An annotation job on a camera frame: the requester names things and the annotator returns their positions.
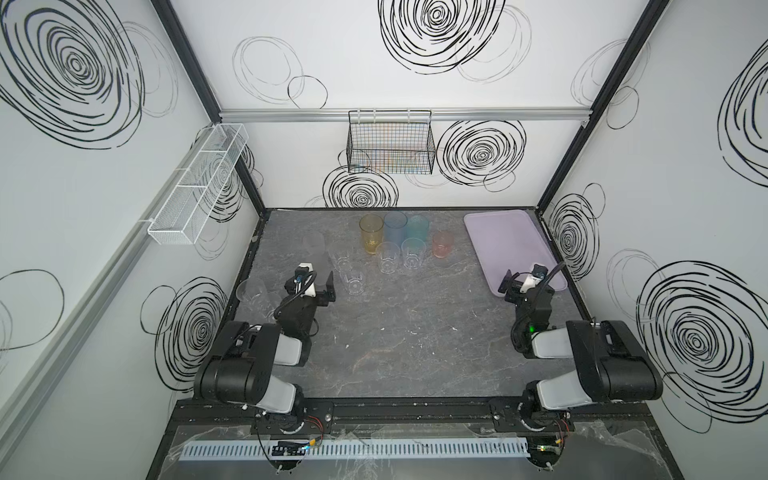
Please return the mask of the lilac plastic tray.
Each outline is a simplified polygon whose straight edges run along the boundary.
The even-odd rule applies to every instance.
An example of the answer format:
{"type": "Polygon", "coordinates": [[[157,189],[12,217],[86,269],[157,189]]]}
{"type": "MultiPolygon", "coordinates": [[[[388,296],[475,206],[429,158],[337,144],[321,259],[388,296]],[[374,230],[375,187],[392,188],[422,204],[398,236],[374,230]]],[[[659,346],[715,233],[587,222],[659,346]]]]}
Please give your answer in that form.
{"type": "Polygon", "coordinates": [[[464,216],[464,224],[491,293],[507,271],[528,272],[535,264],[556,266],[553,253],[531,216],[523,210],[489,211],[464,216]]]}

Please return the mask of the clear faceted glass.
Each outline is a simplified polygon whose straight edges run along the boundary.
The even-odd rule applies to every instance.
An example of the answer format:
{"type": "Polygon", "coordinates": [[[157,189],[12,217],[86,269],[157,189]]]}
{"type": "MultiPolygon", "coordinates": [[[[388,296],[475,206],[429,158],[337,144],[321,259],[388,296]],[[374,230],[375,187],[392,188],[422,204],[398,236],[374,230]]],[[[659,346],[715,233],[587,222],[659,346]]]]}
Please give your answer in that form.
{"type": "Polygon", "coordinates": [[[352,248],[342,244],[333,244],[329,247],[328,253],[335,270],[340,276],[344,276],[354,269],[352,248]]]}
{"type": "Polygon", "coordinates": [[[380,243],[376,248],[379,270],[382,274],[394,274],[400,266],[400,247],[389,241],[380,243]]]}
{"type": "Polygon", "coordinates": [[[420,238],[406,238],[401,244],[403,265],[408,270],[419,270],[424,263],[426,243],[420,238]]]}
{"type": "Polygon", "coordinates": [[[365,275],[359,268],[349,268],[342,272],[343,280],[350,295],[362,295],[365,291],[365,275]]]}

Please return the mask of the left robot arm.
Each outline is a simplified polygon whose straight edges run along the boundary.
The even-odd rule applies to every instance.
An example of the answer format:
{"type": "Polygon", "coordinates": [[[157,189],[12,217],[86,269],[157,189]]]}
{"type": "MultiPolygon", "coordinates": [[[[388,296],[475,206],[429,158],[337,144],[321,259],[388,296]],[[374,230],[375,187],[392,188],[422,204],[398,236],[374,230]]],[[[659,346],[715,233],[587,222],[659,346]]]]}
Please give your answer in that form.
{"type": "Polygon", "coordinates": [[[316,311],[336,301],[334,274],[328,274],[322,288],[316,280],[314,268],[302,263],[285,282],[286,296],[273,311],[272,323],[226,323],[195,375],[193,397],[303,419],[302,388],[279,379],[273,369],[308,361],[319,332],[316,311]]]}

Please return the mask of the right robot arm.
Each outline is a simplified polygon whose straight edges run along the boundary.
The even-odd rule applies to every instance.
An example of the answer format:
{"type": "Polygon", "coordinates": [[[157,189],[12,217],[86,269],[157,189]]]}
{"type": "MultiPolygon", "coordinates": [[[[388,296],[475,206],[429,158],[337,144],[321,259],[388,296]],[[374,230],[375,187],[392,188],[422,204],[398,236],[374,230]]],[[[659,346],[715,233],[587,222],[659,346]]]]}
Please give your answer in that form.
{"type": "Polygon", "coordinates": [[[515,306],[510,340],[518,353],[531,359],[571,359],[574,369],[526,386],[520,411],[529,417],[542,411],[616,402],[658,400],[663,380],[644,348],[622,321],[569,320],[550,325],[559,272],[536,264],[529,272],[508,271],[498,292],[515,306]]]}

